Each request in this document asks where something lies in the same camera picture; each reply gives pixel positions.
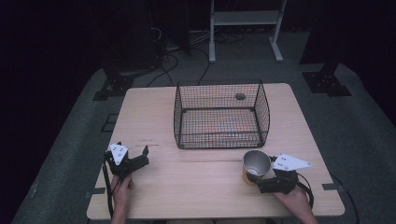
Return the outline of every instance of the metal stand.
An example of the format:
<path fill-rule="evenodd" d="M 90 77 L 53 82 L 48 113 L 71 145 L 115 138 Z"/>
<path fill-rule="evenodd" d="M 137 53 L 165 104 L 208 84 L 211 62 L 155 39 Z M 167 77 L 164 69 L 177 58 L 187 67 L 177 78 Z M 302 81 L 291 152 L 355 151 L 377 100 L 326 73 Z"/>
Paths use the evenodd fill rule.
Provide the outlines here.
<path fill-rule="evenodd" d="M 319 72 L 303 72 L 306 83 L 313 93 L 329 96 L 351 96 L 346 86 L 341 85 L 334 75 L 338 63 L 325 63 Z"/>
<path fill-rule="evenodd" d="M 225 11 L 215 12 L 215 0 L 210 6 L 210 41 L 209 41 L 209 62 L 216 62 L 215 48 L 215 26 L 217 25 L 258 25 L 274 24 L 276 26 L 274 36 L 270 37 L 271 48 L 278 63 L 283 62 L 283 57 L 277 46 L 280 25 L 283 20 L 287 0 L 282 0 L 280 10 L 269 11 Z"/>

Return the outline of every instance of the metal cup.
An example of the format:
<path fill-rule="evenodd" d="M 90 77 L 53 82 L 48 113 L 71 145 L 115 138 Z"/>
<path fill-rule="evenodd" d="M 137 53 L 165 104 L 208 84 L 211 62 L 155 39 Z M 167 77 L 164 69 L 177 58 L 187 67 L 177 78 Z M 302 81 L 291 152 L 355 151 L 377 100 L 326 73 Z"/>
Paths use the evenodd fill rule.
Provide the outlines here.
<path fill-rule="evenodd" d="M 270 158 L 259 150 L 250 150 L 245 153 L 243 159 L 243 179 L 249 185 L 254 185 L 256 180 L 261 179 L 271 169 Z"/>

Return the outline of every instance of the black curtain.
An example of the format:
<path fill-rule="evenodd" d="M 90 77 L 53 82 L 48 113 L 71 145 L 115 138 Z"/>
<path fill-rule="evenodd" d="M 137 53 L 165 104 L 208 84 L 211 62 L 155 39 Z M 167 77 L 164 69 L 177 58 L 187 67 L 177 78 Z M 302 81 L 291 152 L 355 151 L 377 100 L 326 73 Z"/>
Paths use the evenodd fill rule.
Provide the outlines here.
<path fill-rule="evenodd" d="M 396 125 L 395 10 L 390 0 L 322 0 L 301 63 L 345 64 Z"/>

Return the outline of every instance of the dark background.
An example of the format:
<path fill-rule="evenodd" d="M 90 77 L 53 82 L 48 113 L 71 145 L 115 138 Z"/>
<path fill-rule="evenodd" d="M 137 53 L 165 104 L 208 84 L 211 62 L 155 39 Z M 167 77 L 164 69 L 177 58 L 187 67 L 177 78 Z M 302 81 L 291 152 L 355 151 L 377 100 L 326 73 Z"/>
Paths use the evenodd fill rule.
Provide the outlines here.
<path fill-rule="evenodd" d="M 109 4 L 110 1 L 93 2 Z M 360 76 L 367 91 L 395 124 L 396 8 L 390 0 L 340 2 L 289 1 L 282 29 L 312 29 L 302 63 L 324 63 L 329 55 L 335 55 Z M 1 116 L 1 202 L 4 204 L 1 223 L 12 220 L 81 90 L 102 67 L 103 49 L 108 46 L 96 25 L 111 22 L 108 15 L 117 14 L 118 9 L 105 11 L 107 16 L 99 16 L 96 18 L 99 22 L 95 23 L 87 3 L 77 0 L 0 2 L 1 92 L 6 99 Z M 179 12 L 175 15 L 188 18 L 181 21 L 185 22 L 183 27 L 208 29 L 208 0 L 150 3 L 156 6 L 152 16 L 157 19 L 151 22 L 167 21 L 169 38 L 175 38 L 173 26 L 180 25 L 171 22 L 172 13 L 164 13 L 169 8 Z M 188 10 L 169 7 L 172 4 L 188 6 Z M 226 0 L 217 0 L 218 9 L 226 8 L 227 4 Z M 278 4 L 240 1 L 235 10 L 269 9 Z M 124 30 L 121 23 L 112 24 L 120 28 L 121 34 L 134 31 Z M 128 49 L 129 46 L 122 42 L 122 47 Z"/>

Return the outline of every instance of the gray floor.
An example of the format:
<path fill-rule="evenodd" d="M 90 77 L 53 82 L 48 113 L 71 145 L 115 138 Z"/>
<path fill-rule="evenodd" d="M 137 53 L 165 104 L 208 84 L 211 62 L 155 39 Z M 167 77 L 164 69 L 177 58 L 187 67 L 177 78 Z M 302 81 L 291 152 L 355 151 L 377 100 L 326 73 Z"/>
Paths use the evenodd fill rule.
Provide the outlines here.
<path fill-rule="evenodd" d="M 363 88 L 359 77 L 342 64 L 335 74 L 352 96 L 329 97 L 310 92 L 302 72 L 318 71 L 321 64 L 299 65 L 308 33 L 281 33 L 278 44 L 283 63 L 275 61 L 267 41 L 269 35 L 247 35 L 243 41 L 217 45 L 217 62 L 210 65 L 204 79 L 261 78 L 264 83 L 290 84 L 329 171 L 344 182 L 353 196 L 361 223 L 393 223 L 395 127 Z M 207 44 L 194 47 L 207 52 Z M 201 51 L 193 50 L 191 56 L 184 52 L 173 55 L 179 60 L 169 72 L 174 82 L 198 80 L 204 73 L 207 58 Z M 169 57 L 164 58 L 163 64 L 170 68 L 174 62 Z M 146 87 L 161 72 L 159 69 L 137 78 L 134 88 Z M 111 136 L 101 129 L 108 114 L 120 111 L 123 100 L 122 97 L 92 100 L 105 78 L 103 70 L 92 75 L 13 223 L 87 223 L 90 193 Z M 168 86 L 169 82 L 167 76 L 162 76 L 151 87 Z M 347 194 L 340 195 L 346 212 L 340 217 L 320 217 L 321 223 L 356 222 Z M 290 217 L 276 219 L 277 223 L 282 221 L 298 223 Z"/>

